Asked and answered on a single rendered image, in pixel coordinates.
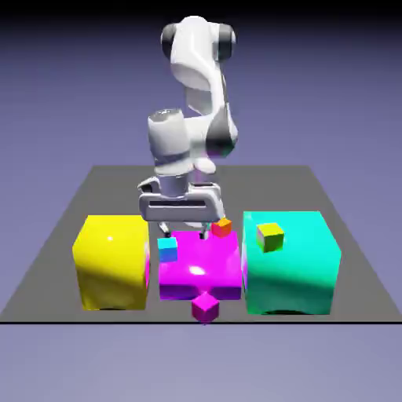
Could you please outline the large cyan box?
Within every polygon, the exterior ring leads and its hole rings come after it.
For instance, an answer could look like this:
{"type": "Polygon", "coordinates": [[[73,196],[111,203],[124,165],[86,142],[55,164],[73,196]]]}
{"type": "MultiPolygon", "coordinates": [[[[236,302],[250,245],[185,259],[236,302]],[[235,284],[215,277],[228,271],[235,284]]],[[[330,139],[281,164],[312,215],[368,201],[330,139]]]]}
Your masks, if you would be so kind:
{"type": "Polygon", "coordinates": [[[328,315],[342,259],[319,211],[245,211],[242,270],[247,312],[328,315]],[[283,245],[263,252],[258,226],[277,224],[283,245]]]}

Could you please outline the small orange cube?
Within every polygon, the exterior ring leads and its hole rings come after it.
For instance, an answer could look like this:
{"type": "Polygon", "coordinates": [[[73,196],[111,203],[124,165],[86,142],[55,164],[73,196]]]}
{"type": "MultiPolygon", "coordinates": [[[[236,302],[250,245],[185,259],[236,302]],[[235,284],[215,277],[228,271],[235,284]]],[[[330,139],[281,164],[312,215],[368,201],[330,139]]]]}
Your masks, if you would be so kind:
{"type": "Polygon", "coordinates": [[[216,237],[226,237],[232,231],[232,221],[226,217],[223,217],[219,221],[212,223],[210,230],[211,233],[216,237]]]}

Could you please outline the large magenta box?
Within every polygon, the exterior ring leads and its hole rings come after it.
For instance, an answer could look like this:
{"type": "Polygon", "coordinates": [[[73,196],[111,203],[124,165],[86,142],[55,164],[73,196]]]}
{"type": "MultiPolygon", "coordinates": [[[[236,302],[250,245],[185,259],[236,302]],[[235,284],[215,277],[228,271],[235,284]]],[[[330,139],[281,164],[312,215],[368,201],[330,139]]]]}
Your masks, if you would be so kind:
{"type": "Polygon", "coordinates": [[[219,238],[198,232],[176,231],[177,260],[159,261],[159,296],[162,300],[192,300],[204,292],[218,300],[238,300],[242,272],[237,234],[219,238]]]}

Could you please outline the small blue cube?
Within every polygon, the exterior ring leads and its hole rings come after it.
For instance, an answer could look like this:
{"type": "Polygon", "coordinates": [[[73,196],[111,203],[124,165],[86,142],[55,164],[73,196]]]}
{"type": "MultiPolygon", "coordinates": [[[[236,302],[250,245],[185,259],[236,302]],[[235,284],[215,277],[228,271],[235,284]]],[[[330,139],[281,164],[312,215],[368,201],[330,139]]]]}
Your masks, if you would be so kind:
{"type": "Polygon", "coordinates": [[[177,239],[175,237],[158,238],[157,245],[161,263],[177,260],[177,239]]]}

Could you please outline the small olive cube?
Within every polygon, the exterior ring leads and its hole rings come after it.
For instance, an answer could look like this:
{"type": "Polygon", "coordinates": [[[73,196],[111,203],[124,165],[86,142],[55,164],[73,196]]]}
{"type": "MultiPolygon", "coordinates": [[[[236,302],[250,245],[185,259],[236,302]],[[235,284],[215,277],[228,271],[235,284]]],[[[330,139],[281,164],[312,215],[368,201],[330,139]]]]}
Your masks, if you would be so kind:
{"type": "Polygon", "coordinates": [[[257,243],[263,253],[280,250],[283,247],[284,230],[275,223],[257,225],[257,243]]]}

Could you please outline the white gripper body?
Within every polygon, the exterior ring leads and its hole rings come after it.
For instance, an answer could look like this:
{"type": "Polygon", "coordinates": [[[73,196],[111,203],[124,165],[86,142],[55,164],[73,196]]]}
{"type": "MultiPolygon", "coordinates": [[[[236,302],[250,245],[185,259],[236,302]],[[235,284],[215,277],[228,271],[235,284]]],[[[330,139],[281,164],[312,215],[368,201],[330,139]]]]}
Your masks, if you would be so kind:
{"type": "Polygon", "coordinates": [[[149,222],[213,223],[225,216],[216,183],[190,183],[182,196],[165,196],[156,183],[140,183],[139,210],[149,222]]]}

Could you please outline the small magenta cube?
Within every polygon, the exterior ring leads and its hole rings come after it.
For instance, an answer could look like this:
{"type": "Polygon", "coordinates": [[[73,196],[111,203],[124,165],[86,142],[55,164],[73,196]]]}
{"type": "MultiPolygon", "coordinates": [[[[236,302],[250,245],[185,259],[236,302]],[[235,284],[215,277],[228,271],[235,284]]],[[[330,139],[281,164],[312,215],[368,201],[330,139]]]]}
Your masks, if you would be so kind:
{"type": "Polygon", "coordinates": [[[192,299],[192,316],[200,323],[207,324],[219,316],[219,301],[207,292],[192,299]]]}

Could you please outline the large yellow box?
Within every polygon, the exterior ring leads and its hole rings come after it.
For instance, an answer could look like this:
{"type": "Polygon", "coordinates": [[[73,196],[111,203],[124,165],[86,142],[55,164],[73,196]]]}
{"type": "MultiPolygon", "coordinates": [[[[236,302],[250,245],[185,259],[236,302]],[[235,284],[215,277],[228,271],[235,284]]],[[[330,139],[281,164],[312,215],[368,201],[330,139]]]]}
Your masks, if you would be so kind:
{"type": "Polygon", "coordinates": [[[142,216],[87,216],[72,255],[85,310],[145,309],[150,250],[142,216]]]}

